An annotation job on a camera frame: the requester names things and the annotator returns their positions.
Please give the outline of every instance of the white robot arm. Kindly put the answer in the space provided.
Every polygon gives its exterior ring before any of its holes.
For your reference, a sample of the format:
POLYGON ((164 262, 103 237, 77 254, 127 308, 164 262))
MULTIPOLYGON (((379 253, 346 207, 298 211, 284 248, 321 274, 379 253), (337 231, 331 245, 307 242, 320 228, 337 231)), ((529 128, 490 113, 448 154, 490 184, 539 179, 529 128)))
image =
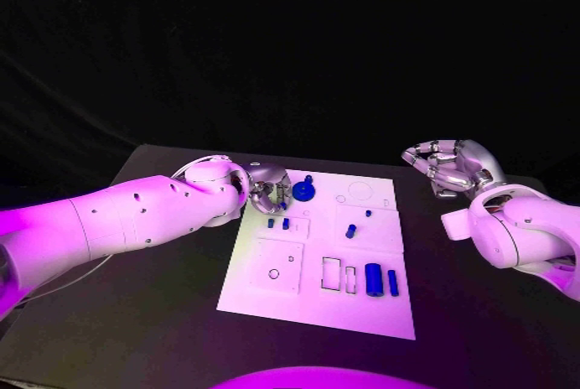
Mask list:
POLYGON ((507 184, 493 155, 473 140, 418 144, 402 159, 431 179, 437 198, 463 192, 471 200, 468 209, 441 216, 450 239, 471 238, 494 267, 541 277, 580 301, 580 209, 507 184))
POLYGON ((290 179, 274 164, 226 156, 189 163, 173 177, 135 179, 90 194, 0 212, 0 318, 24 296, 77 264, 171 241, 240 215, 285 208, 290 179), (275 203, 269 193, 277 189, 275 203))

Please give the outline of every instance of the blue object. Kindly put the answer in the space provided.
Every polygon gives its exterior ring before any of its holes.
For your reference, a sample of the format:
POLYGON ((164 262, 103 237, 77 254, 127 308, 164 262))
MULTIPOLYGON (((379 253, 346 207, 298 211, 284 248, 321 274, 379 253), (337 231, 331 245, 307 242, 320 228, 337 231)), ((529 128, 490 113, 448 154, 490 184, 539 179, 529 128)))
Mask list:
POLYGON ((316 194, 314 185, 311 184, 311 175, 292 186, 292 197, 300 202, 307 202, 316 194))
POLYGON ((366 295, 370 297, 382 297, 382 273, 380 265, 378 263, 367 263, 365 265, 366 276, 366 295))
POLYGON ((398 296, 398 287, 396 287, 396 276, 395 276, 395 271, 389 270, 386 272, 389 275, 389 286, 391 286, 391 296, 396 297, 398 296))
POLYGON ((347 226, 347 230, 346 230, 346 238, 352 238, 353 237, 353 232, 356 231, 356 225, 350 224, 347 226))

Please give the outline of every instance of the black table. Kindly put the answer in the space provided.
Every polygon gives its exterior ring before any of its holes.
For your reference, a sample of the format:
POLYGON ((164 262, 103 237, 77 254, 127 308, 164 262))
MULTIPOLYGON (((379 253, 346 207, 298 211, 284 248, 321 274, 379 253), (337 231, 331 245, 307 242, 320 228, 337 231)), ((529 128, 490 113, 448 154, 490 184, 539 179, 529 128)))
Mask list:
MULTIPOLYGON (((114 183, 170 176, 207 154, 144 145, 114 183)), ((316 365, 441 388, 580 387, 580 303, 535 277, 494 269, 470 241, 447 239, 440 215, 466 199, 435 200, 409 167, 226 154, 238 163, 393 179, 417 340, 219 312, 235 220, 114 256, 31 301, 0 342, 0 376, 64 388, 206 388, 252 371, 316 365)), ((535 179, 510 181, 542 190, 535 179)))

